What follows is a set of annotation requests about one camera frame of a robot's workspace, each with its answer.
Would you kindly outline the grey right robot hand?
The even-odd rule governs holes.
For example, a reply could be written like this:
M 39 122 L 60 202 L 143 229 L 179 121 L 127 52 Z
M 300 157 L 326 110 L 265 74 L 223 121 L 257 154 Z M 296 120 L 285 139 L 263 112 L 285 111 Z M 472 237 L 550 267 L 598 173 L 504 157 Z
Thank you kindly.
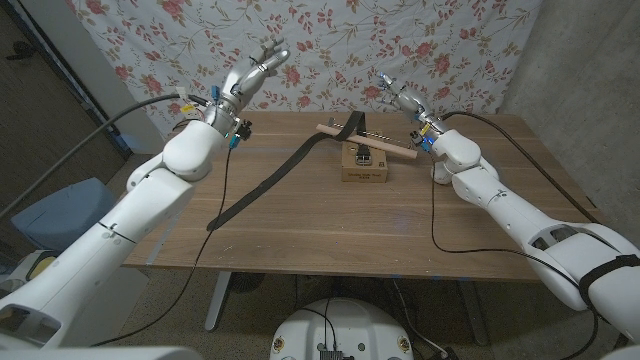
M 418 134 L 435 141 L 444 135 L 449 128 L 436 115 L 427 100 L 414 88 L 401 84 L 390 75 L 378 74 L 381 86 L 391 94 L 390 103 L 399 108 L 411 121 L 417 121 Z

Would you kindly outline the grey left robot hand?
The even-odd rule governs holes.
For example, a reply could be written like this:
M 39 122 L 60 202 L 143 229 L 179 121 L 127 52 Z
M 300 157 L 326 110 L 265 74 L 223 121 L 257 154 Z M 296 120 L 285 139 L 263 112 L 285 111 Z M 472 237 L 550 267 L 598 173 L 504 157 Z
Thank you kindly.
M 234 127 L 236 117 L 249 105 L 268 77 L 277 74 L 291 52 L 284 49 L 283 37 L 259 45 L 249 56 L 240 59 L 229 71 L 218 97 L 206 108 L 204 122 L 223 136 Z

